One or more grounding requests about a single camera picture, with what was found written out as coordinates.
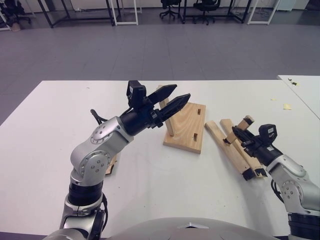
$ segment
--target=gray floor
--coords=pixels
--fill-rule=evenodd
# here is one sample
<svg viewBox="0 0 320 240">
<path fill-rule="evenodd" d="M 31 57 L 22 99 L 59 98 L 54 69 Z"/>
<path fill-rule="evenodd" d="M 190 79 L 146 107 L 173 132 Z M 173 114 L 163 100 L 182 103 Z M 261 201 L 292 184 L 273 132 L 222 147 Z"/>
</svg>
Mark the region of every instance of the gray floor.
<svg viewBox="0 0 320 240">
<path fill-rule="evenodd" d="M 185 24 L 144 11 L 141 25 L 63 23 L 0 32 L 0 124 L 43 80 L 262 80 L 320 75 L 320 27 Z"/>
</svg>

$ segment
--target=wooden stick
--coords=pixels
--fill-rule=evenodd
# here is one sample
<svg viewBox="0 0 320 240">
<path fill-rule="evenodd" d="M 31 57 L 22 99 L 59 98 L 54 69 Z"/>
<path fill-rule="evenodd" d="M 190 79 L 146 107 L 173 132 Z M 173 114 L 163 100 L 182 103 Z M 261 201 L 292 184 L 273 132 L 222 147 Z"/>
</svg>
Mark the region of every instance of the wooden stick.
<svg viewBox="0 0 320 240">
<path fill-rule="evenodd" d="M 207 129 L 219 147 L 224 151 L 238 172 L 243 175 L 244 179 L 249 180 L 253 178 L 255 176 L 254 172 L 244 158 L 240 155 L 240 153 L 236 150 L 236 148 L 232 144 L 224 143 L 223 139 L 226 136 L 223 134 L 217 124 L 214 121 L 208 121 L 205 123 L 204 127 Z"/>
<path fill-rule="evenodd" d="M 166 98 L 165 100 L 160 101 L 159 102 L 160 109 L 163 109 L 165 106 L 167 106 L 168 102 L 169 102 L 169 98 Z M 165 126 L 166 126 L 166 129 L 168 130 L 168 134 L 173 137 L 175 135 L 175 120 L 174 120 L 174 116 L 168 118 L 165 121 Z"/>
<path fill-rule="evenodd" d="M 225 131 L 226 134 L 230 135 L 232 133 L 232 127 L 234 126 L 231 119 L 222 119 L 220 121 L 220 124 Z M 255 175 L 258 178 L 266 177 L 266 171 L 261 166 L 261 163 L 258 159 L 255 157 L 250 157 L 245 151 L 244 148 L 241 146 L 239 139 L 236 139 L 232 145 L 235 147 L 235 149 L 241 154 L 241 156 L 244 158 L 244 160 L 249 164 L 250 168 L 254 171 Z"/>
<path fill-rule="evenodd" d="M 254 123 L 254 121 L 255 120 L 251 116 L 247 115 L 244 117 L 244 119 L 242 119 L 242 121 L 237 125 L 237 127 L 241 130 L 246 130 L 251 124 Z M 226 144 L 232 144 L 236 139 L 237 137 L 232 131 L 228 134 L 228 136 L 225 139 L 223 139 L 223 141 Z"/>
<path fill-rule="evenodd" d="M 114 155 L 114 157 L 111 159 L 111 162 L 110 162 L 108 168 L 105 171 L 105 175 L 109 175 L 112 173 L 112 169 L 114 168 L 116 162 L 117 162 L 117 155 Z"/>
</svg>

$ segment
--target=robotic arm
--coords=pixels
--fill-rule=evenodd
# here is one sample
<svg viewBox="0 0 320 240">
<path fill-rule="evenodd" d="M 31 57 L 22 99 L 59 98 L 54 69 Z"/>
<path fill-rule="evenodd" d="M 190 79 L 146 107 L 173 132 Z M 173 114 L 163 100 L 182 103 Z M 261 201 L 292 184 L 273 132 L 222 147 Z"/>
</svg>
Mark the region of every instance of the robotic arm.
<svg viewBox="0 0 320 240">
<path fill-rule="evenodd" d="M 260 126 L 257 136 L 238 127 L 232 130 L 244 151 L 265 165 L 272 176 L 271 187 L 288 212 L 289 239 L 320 239 L 320 189 L 301 165 L 272 145 L 278 135 L 276 126 Z"/>
<path fill-rule="evenodd" d="M 129 109 L 120 117 L 101 123 L 71 153 L 73 170 L 60 229 L 45 240 L 100 239 L 108 221 L 107 199 L 102 193 L 106 169 L 111 159 L 134 140 L 133 136 L 145 128 L 161 127 L 186 105 L 190 94 L 176 97 L 161 110 L 154 109 L 154 105 L 166 99 L 176 87 L 166 85 L 146 96 L 145 86 L 129 81 L 126 92 Z"/>
</svg>

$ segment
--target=wall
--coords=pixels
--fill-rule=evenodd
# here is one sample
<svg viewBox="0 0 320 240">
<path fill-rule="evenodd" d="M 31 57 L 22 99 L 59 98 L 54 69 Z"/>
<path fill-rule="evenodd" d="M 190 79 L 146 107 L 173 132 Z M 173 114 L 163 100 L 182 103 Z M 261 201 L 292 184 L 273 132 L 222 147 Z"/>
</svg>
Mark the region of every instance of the wall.
<svg viewBox="0 0 320 240">
<path fill-rule="evenodd" d="M 106 1 L 105 0 L 71 0 L 74 9 L 98 9 L 105 8 Z M 125 7 L 133 7 L 133 0 L 123 0 L 123 4 Z M 187 5 L 192 6 L 196 0 L 188 0 Z M 239 7 L 245 7 L 247 5 L 248 0 L 236 0 L 235 5 Z M 138 6 L 142 6 L 144 8 L 151 7 L 161 7 L 160 0 L 136 0 Z M 272 7 L 275 3 L 275 0 L 260 0 L 259 7 Z M 228 7 L 230 4 L 230 0 L 221 0 L 222 7 Z"/>
<path fill-rule="evenodd" d="M 187 5 L 191 7 L 196 0 L 188 0 Z M 26 5 L 26 0 L 20 0 L 22 6 L 26 13 L 29 13 L 30 10 Z M 48 10 L 45 0 L 41 0 L 44 7 Z M 133 0 L 123 0 L 123 4 L 125 7 L 133 7 Z M 160 0 L 136 0 L 137 6 L 142 6 L 144 8 L 152 8 L 152 7 L 161 7 Z M 247 5 L 248 0 L 235 0 L 235 6 L 245 7 Z M 258 7 L 273 7 L 276 0 L 260 0 Z M 305 9 L 309 0 L 297 0 L 294 6 L 294 9 Z M 41 12 L 41 8 L 37 0 L 28 0 L 28 3 L 34 12 Z M 71 0 L 72 6 L 74 9 L 101 9 L 106 8 L 106 0 Z M 222 7 L 228 7 L 230 4 L 230 0 L 221 0 Z"/>
<path fill-rule="evenodd" d="M 28 5 L 26 4 L 26 0 L 19 0 L 19 1 L 21 3 L 22 7 L 24 8 L 24 11 L 26 13 L 30 13 L 31 11 L 30 11 Z M 48 7 L 46 5 L 45 0 L 41 0 L 41 2 L 43 4 L 44 8 L 48 11 Z M 38 0 L 28 0 L 28 4 L 30 5 L 30 8 L 32 9 L 32 11 L 34 13 L 42 12 L 41 7 L 38 3 Z"/>
</svg>

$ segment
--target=white table frame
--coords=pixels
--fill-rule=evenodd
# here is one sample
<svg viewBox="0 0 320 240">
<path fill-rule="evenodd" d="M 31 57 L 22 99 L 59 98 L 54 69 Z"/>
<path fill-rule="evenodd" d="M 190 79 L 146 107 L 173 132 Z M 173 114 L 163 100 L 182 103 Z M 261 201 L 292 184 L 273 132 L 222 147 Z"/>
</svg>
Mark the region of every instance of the white table frame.
<svg viewBox="0 0 320 240">
<path fill-rule="evenodd" d="M 135 21 L 118 21 L 117 20 L 117 16 L 116 16 L 116 12 L 115 12 L 115 6 L 114 6 L 114 3 L 113 3 L 113 0 L 110 0 L 110 4 L 111 4 L 111 8 L 112 8 L 112 14 L 113 14 L 114 23 L 115 23 L 116 26 L 118 26 L 118 25 L 139 25 L 136 0 L 133 0 Z"/>
<path fill-rule="evenodd" d="M 272 11 L 268 21 L 251 21 L 253 15 L 255 14 L 255 11 L 256 11 L 256 8 L 257 8 L 257 5 L 258 5 L 259 2 L 260 2 L 260 0 L 256 0 L 255 1 L 255 4 L 254 4 L 252 12 L 250 14 L 249 20 L 247 22 L 248 25 L 250 25 L 250 24 L 267 24 L 267 25 L 269 25 L 271 20 L 272 20 L 272 18 L 274 17 L 274 15 L 276 13 L 276 10 L 277 10 L 281 0 L 277 0 L 277 2 L 275 3 L 275 6 L 273 8 L 273 11 Z"/>
<path fill-rule="evenodd" d="M 5 23 L 7 22 L 6 17 L 1 13 L 1 11 L 0 11 L 0 17 Z M 6 24 L 6 27 L 1 27 L 0 31 L 11 31 L 11 27 L 8 24 Z"/>
<path fill-rule="evenodd" d="M 33 15 L 33 17 L 36 19 L 36 18 L 37 18 L 37 16 L 35 15 L 34 11 L 31 9 L 31 7 L 30 7 L 30 5 L 29 5 L 28 0 L 25 0 L 25 3 L 27 4 L 27 6 L 28 6 L 29 10 L 31 11 L 31 14 Z"/>
</svg>

